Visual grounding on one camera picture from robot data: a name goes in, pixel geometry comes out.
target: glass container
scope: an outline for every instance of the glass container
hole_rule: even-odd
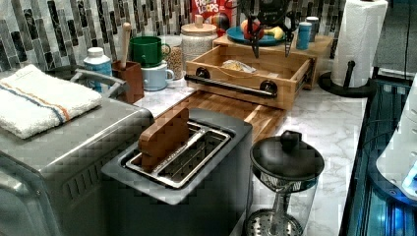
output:
[[[256,178],[249,182],[244,235],[303,235],[325,162],[301,138],[300,133],[285,131],[252,146]]]
[[[196,16],[194,24],[188,24],[181,28],[183,68],[186,61],[192,61],[205,52],[212,50],[212,42],[217,38],[217,27],[203,24],[203,17]]]
[[[165,61],[168,65],[168,69],[174,72],[174,80],[183,78],[183,65],[182,65],[182,37],[179,35],[165,35],[161,36],[162,42],[168,44],[171,47],[171,53],[165,56]],[[168,48],[162,47],[162,52],[167,51]]]

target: toaster slot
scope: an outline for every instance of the toaster slot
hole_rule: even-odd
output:
[[[181,182],[203,162],[210,159],[213,156],[213,152],[225,138],[213,131],[204,133],[192,145],[184,149],[183,152],[166,165],[158,175],[169,178],[174,182]]]
[[[142,153],[138,149],[126,157],[126,164],[122,166],[166,186],[182,188],[231,139],[222,131],[198,123],[188,122],[188,127],[187,143],[167,156],[151,173],[142,168]]]

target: plate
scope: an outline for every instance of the plate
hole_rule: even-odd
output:
[[[234,27],[227,30],[227,35],[235,42],[251,43],[248,39],[245,39],[240,27]],[[280,40],[276,40],[273,35],[265,34],[260,40],[260,46],[275,46],[284,40],[283,37]]]

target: white mug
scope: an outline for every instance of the white mug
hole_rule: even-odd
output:
[[[167,79],[167,73],[171,75],[172,79]],[[168,81],[173,81],[175,78],[174,72],[167,69],[167,64],[162,61],[157,67],[142,68],[142,78],[144,80],[144,90],[161,90],[168,86]]]

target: folded towel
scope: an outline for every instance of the folded towel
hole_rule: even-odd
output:
[[[26,139],[101,104],[90,88],[48,76],[34,65],[0,80],[0,127]]]

